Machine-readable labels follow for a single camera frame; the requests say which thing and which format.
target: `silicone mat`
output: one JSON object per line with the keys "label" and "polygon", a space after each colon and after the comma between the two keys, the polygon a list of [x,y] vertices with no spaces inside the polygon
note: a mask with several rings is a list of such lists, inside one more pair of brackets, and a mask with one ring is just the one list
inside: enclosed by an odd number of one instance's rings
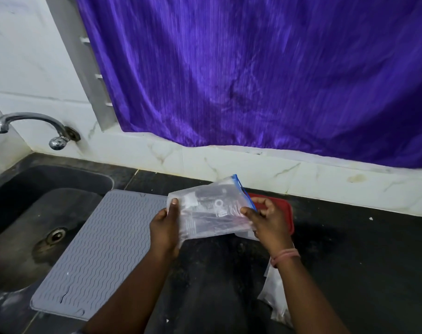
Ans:
{"label": "silicone mat", "polygon": [[166,197],[112,190],[31,298],[45,313],[89,320],[149,250],[149,223]]}

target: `drain hole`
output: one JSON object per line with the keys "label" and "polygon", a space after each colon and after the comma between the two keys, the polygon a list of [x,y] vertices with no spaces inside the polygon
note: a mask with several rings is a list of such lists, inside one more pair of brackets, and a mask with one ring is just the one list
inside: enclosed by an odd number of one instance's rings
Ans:
{"label": "drain hole", "polygon": [[61,240],[63,240],[64,237],[66,236],[66,233],[67,233],[66,228],[55,228],[47,235],[47,238],[45,241],[49,245],[54,245],[60,242]]}

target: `wristband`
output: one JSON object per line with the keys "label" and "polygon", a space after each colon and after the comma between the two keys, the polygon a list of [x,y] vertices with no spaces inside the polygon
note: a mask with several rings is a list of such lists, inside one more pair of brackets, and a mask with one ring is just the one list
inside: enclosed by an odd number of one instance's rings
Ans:
{"label": "wristband", "polygon": [[286,258],[291,257],[300,257],[299,252],[297,252],[297,249],[295,248],[287,248],[285,250],[280,251],[275,258],[270,259],[271,266],[276,268],[276,264],[280,261],[285,260]]}

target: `tile grout line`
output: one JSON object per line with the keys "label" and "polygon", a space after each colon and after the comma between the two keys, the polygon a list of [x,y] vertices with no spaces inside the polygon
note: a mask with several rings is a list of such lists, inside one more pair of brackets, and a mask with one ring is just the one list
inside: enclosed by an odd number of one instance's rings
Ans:
{"label": "tile grout line", "polygon": [[24,331],[22,331],[22,333],[21,334],[25,334],[25,332],[26,331],[28,331],[28,329],[30,328],[30,326],[31,326],[31,323],[36,319],[36,317],[38,316],[38,313],[40,313],[39,311],[38,312],[36,312],[34,315],[33,315],[33,318],[30,320],[30,322],[28,323],[28,325],[25,327],[25,329],[24,329]]}
{"label": "tile grout line", "polygon": [[135,173],[133,174],[133,176],[129,179],[128,183],[126,184],[125,188],[123,189],[124,191],[127,189],[127,187],[129,186],[130,182],[132,181],[132,179],[135,178],[136,174],[138,173],[138,171],[140,171],[140,169],[136,169]]}

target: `faucet spout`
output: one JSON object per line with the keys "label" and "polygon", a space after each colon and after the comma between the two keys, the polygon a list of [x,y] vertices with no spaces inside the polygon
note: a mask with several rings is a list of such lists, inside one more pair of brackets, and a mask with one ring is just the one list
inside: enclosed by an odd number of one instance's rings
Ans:
{"label": "faucet spout", "polygon": [[58,132],[59,137],[52,138],[49,142],[53,150],[63,149],[69,141],[79,141],[80,134],[68,126],[64,126],[60,121],[41,113],[15,112],[0,117],[0,134],[5,134],[10,128],[10,123],[22,119],[36,119],[52,124]]}

